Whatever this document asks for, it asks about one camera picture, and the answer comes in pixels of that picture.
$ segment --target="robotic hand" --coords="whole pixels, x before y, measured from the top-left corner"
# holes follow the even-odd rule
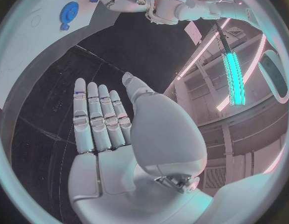
[[[151,223],[161,223],[198,193],[206,203],[211,201],[195,190],[207,162],[195,123],[177,103],[139,78],[125,73],[122,81],[133,104],[133,125],[116,91],[108,93],[105,85],[97,88],[90,83],[87,95],[85,81],[79,78],[75,83],[73,120],[79,155],[68,185],[81,221],[113,223],[116,217],[114,223],[147,223],[149,212]],[[165,208],[168,203],[172,208]],[[113,216],[107,218],[109,209]],[[143,222],[134,219],[135,213],[143,216]]]
[[[118,12],[146,12],[157,24],[174,25],[182,20],[234,18],[260,29],[253,11],[245,5],[219,0],[100,0]]]

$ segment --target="blue cog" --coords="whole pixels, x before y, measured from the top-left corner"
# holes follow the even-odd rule
[[[78,14],[78,3],[71,1],[62,9],[59,18],[62,23],[69,23],[74,20]]]

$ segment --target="teal led light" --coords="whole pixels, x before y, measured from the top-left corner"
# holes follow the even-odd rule
[[[227,73],[230,105],[245,105],[245,92],[240,65],[235,53],[222,54]]]

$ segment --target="vent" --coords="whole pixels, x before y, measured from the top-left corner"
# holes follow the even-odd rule
[[[221,188],[225,185],[227,169],[225,166],[205,168],[203,188]]]
[[[175,90],[175,85],[174,85],[174,81],[172,81],[170,83],[170,85],[167,87],[167,89],[164,91],[163,93],[165,96],[169,97],[171,100],[175,101],[176,103],[178,103],[177,100],[177,93]]]
[[[243,32],[243,30],[237,28],[237,27],[232,27],[229,30],[227,30],[228,33],[231,33],[234,36],[238,36],[241,32]]]

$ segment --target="black floor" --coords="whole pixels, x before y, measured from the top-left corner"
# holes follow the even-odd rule
[[[73,89],[84,78],[118,91],[133,119],[132,105],[122,85],[129,71],[163,93],[192,55],[195,45],[184,28],[150,24],[144,14],[124,14],[115,26],[71,48],[34,85],[19,114],[12,142],[12,167],[26,190],[63,223],[79,224],[68,198],[68,176],[77,155],[73,118]],[[203,36],[208,21],[197,22]]]

